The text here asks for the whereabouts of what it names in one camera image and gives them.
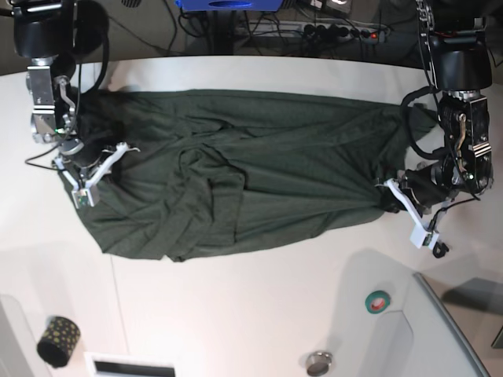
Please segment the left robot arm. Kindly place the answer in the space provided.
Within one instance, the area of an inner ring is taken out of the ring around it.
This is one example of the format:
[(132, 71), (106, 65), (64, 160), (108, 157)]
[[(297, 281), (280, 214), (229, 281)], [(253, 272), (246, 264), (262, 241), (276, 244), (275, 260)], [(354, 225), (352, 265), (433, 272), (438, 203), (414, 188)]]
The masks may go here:
[[(426, 213), (466, 192), (478, 199), (492, 184), (490, 115), (482, 92), (492, 84), (486, 45), (486, 1), (419, 1), (417, 34), (428, 84), (407, 94), (400, 105), (410, 146), (430, 165), (407, 170), (398, 188)], [(444, 145), (431, 152), (417, 145), (412, 130), (412, 103), (431, 95)]]

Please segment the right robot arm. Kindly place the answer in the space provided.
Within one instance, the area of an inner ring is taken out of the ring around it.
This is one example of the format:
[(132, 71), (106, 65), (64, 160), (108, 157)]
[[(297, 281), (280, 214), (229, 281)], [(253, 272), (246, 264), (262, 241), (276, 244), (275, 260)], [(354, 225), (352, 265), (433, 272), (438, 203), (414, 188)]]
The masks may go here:
[[(111, 138), (80, 123), (83, 100), (105, 79), (109, 62), (108, 14), (96, 1), (11, 1), (1, 12), (13, 19), (17, 54), (29, 59), (26, 85), (32, 99), (31, 132), (50, 145), (65, 168), (86, 177), (105, 161)], [(83, 90), (82, 61), (101, 49), (101, 70)]]

